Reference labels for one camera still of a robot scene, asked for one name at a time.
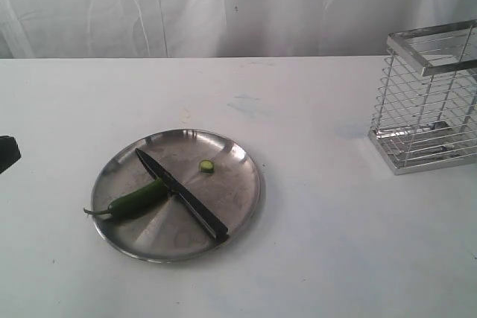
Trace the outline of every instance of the knife blade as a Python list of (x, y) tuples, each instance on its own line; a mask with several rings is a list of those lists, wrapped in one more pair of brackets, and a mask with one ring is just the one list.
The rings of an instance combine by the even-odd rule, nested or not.
[(206, 230), (206, 232), (215, 240), (223, 241), (228, 238), (229, 229), (214, 215), (198, 198), (195, 197), (187, 188), (177, 181), (154, 158), (145, 151), (136, 148), (136, 155), (148, 173), (154, 178), (160, 178), (164, 181), (169, 190), (179, 194), (186, 208), (192, 213), (197, 222)]

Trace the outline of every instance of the white tabletop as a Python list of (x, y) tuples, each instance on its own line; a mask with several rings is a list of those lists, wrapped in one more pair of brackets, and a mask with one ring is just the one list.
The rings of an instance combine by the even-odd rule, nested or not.
[[(472, 317), (477, 165), (396, 177), (366, 138), (381, 57), (0, 60), (0, 317)], [(236, 241), (150, 264), (82, 208), (127, 144), (236, 140), (265, 204)]]

